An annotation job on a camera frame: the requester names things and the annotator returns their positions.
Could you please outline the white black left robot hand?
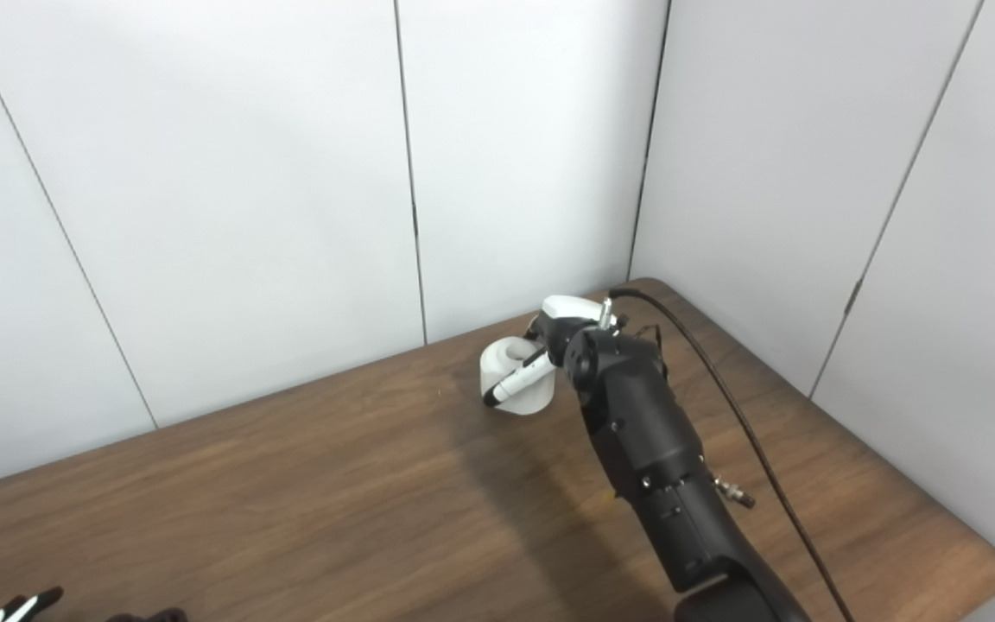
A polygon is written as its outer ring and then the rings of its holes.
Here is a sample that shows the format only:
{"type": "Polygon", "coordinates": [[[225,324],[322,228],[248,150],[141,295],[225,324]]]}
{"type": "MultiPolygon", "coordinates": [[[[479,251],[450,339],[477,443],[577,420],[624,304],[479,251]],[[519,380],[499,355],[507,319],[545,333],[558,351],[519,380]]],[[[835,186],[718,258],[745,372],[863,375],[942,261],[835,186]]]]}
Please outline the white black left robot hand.
{"type": "Polygon", "coordinates": [[[0,607],[0,622],[35,621],[42,612],[63,598],[63,587],[51,587],[32,597],[17,595],[0,607]]]}

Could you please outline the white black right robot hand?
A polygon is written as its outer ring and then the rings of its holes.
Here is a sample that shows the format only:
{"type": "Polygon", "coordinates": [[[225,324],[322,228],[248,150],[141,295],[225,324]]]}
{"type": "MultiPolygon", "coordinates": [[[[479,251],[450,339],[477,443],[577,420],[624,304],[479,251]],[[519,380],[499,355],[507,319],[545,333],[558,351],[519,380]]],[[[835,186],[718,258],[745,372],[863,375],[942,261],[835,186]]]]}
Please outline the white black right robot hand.
{"type": "Polygon", "coordinates": [[[563,369],[569,343],[587,330],[616,334],[624,321],[612,313],[612,300],[596,302],[572,295],[550,295],[529,320],[523,339],[536,347],[501,378],[482,382],[482,401],[490,409],[505,409],[514,397],[536,386],[554,371],[563,369]]]}

